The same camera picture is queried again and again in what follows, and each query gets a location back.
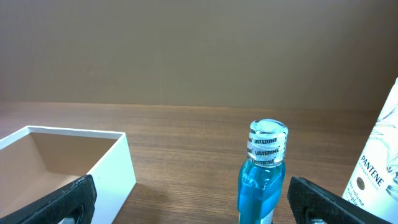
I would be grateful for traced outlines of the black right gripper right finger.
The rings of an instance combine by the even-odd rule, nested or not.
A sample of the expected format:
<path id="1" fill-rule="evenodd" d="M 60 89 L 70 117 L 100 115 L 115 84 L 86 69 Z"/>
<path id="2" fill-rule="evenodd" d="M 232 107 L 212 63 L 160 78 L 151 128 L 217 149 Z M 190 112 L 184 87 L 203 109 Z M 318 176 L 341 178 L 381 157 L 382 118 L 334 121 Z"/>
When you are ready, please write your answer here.
<path id="1" fill-rule="evenodd" d="M 287 198 L 297 223 L 387 223 L 364 209 L 364 199 L 359 196 L 364 189 L 361 178 L 349 182 L 345 200 L 303 177 L 292 177 Z"/>

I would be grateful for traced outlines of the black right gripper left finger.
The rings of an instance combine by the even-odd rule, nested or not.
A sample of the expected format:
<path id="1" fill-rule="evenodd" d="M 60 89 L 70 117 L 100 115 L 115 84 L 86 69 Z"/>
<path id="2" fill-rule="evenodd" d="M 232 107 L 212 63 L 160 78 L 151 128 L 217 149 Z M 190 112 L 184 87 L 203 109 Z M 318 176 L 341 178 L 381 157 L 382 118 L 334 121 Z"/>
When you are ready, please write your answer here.
<path id="1" fill-rule="evenodd" d="M 89 174 L 1 218 L 1 223 L 87 223 L 90 224 L 97 192 Z"/>

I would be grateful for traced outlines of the blue Listerine mouthwash bottle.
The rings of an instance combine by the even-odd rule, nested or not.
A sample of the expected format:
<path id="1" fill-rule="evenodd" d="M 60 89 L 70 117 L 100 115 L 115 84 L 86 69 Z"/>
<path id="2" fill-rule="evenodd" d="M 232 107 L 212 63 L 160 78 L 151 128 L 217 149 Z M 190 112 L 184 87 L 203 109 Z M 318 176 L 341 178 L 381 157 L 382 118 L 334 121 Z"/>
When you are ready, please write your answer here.
<path id="1" fill-rule="evenodd" d="M 285 178 L 288 127 L 258 119 L 249 127 L 247 159 L 238 177 L 238 223 L 272 223 Z"/>

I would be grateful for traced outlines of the white Pantene tube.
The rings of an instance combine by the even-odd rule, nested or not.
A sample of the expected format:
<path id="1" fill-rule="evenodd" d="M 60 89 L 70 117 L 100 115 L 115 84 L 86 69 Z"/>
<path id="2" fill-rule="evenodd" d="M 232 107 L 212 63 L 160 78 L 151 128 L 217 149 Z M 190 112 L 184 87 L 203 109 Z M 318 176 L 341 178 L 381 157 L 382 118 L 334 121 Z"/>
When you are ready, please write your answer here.
<path id="1" fill-rule="evenodd" d="M 397 84 L 389 92 L 342 198 L 397 223 Z"/>

